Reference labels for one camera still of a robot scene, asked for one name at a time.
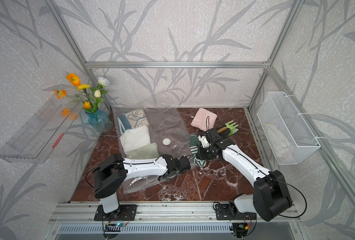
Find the green white striped towel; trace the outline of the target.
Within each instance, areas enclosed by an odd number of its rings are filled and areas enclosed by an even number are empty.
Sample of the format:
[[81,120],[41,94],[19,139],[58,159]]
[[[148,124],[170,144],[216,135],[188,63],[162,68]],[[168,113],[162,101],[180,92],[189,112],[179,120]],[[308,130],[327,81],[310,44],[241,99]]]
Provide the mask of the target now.
[[189,148],[192,155],[192,160],[195,165],[199,168],[204,168],[206,166],[206,160],[202,160],[199,158],[199,147],[201,147],[201,142],[199,141],[196,135],[189,136]]

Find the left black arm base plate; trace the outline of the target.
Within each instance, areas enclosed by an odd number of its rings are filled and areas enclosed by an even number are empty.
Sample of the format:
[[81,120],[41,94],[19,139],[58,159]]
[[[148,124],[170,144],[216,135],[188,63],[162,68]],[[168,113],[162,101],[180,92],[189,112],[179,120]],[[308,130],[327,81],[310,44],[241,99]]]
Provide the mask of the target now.
[[94,216],[94,221],[125,221],[135,220],[137,205],[119,205],[119,208],[111,213],[105,213],[103,205],[99,205]]

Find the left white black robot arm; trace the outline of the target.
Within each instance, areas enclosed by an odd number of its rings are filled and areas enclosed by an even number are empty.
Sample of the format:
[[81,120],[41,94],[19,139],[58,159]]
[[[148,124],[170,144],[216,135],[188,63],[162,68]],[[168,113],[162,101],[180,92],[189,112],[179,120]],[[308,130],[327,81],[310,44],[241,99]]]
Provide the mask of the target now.
[[188,156],[173,158],[161,155],[154,159],[134,160],[114,154],[100,166],[91,171],[95,198],[99,199],[106,214],[119,209],[117,190],[127,179],[157,176],[160,180],[170,181],[190,170]]

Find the blue patterned towel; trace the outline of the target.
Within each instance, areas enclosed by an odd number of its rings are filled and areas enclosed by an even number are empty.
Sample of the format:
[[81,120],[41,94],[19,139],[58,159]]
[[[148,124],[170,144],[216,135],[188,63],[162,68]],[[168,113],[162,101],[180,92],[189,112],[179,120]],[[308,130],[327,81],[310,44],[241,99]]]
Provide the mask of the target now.
[[126,130],[149,125],[149,121],[142,109],[132,110],[119,115],[118,123],[121,134]]

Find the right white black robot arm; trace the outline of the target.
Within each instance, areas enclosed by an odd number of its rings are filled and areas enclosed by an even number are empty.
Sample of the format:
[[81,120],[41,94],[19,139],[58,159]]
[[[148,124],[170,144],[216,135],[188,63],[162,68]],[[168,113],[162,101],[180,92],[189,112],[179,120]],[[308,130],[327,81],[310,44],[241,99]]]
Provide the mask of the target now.
[[245,154],[225,131],[210,129],[197,136],[200,160],[222,159],[236,168],[253,187],[253,194],[240,195],[229,201],[229,214],[235,219],[259,215],[266,222],[292,207],[292,199],[280,171],[270,171]]

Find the light green towel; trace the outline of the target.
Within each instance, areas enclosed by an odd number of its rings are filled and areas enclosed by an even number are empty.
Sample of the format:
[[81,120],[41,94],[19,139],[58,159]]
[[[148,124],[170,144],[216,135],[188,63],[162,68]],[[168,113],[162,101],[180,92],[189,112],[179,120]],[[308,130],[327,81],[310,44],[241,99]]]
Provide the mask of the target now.
[[136,150],[129,151],[126,155],[127,158],[134,160],[156,159],[160,156],[156,143],[151,143]]

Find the clear plastic vacuum bag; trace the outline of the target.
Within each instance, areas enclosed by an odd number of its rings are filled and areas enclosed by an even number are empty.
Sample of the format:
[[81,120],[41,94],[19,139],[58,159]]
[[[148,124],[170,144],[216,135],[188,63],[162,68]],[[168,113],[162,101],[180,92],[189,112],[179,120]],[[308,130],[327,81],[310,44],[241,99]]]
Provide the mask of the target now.
[[[118,108],[113,109],[114,123],[117,131],[119,149],[121,154],[127,158],[123,150],[120,136],[118,116],[132,110],[142,109],[149,121],[149,133],[151,143],[158,146],[159,155],[171,155],[173,158],[180,158],[191,154],[189,150],[189,132],[177,108]],[[164,138],[169,138],[171,144],[163,145]]]

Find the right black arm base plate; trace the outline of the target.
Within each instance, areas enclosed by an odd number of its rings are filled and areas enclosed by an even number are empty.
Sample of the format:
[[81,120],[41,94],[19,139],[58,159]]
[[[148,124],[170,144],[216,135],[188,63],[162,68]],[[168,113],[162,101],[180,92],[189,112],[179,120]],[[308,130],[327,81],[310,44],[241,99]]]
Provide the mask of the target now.
[[219,221],[256,220],[256,213],[239,212],[234,204],[214,202],[212,208],[216,213],[216,219]]

